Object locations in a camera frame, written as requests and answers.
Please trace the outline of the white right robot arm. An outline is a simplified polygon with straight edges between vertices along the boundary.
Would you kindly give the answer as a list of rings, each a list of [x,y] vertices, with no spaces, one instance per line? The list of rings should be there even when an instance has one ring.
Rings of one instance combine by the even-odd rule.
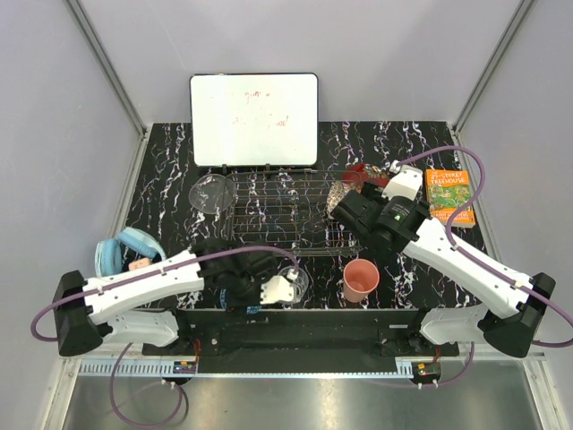
[[[406,344],[426,355],[450,342],[487,343],[499,352],[526,357],[555,287],[550,276],[513,271],[446,229],[425,201],[376,190],[356,191],[337,181],[329,189],[327,213],[380,259],[403,254],[439,271],[477,297],[476,307],[431,309],[406,333]]]

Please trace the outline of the blue triangle pattern bowl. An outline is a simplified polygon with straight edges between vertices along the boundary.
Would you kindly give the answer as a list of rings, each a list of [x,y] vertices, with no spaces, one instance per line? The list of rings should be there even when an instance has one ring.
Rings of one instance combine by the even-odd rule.
[[[227,306],[227,291],[223,288],[219,291],[219,303],[222,309],[230,310],[230,307]],[[260,305],[249,305],[245,308],[245,313],[257,314],[260,310]]]

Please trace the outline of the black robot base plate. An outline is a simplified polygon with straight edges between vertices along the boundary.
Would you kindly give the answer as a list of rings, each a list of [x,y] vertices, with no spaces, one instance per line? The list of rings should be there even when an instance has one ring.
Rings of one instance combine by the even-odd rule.
[[[422,311],[380,309],[296,309],[177,311],[182,338],[166,348],[145,343],[145,356],[246,361],[266,357],[327,364],[338,360],[359,366],[383,357],[455,357],[457,344],[437,347],[414,330]]]

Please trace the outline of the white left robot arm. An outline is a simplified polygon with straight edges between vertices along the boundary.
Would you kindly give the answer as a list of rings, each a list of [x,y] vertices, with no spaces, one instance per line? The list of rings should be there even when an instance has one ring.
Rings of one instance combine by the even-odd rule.
[[[58,353],[75,357],[105,343],[133,342],[182,355],[192,347],[192,331],[172,311],[153,319],[137,316],[138,307],[220,288],[239,306],[256,305],[262,285],[277,274],[278,259],[265,245],[218,238],[135,271],[100,278],[67,272],[53,297]]]

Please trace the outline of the clear glass plate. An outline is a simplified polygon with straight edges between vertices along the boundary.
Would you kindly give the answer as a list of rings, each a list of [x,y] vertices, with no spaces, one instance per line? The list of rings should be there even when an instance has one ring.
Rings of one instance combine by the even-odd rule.
[[[189,192],[189,202],[194,209],[208,215],[227,211],[236,198],[235,183],[219,174],[201,177]]]

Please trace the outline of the brown patterned bowl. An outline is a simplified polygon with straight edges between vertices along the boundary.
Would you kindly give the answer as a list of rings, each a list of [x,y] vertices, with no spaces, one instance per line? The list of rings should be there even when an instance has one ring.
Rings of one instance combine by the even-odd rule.
[[[343,181],[335,181],[332,184],[326,200],[328,219],[333,220],[332,212],[350,191],[360,192],[361,188],[356,183],[349,184]]]

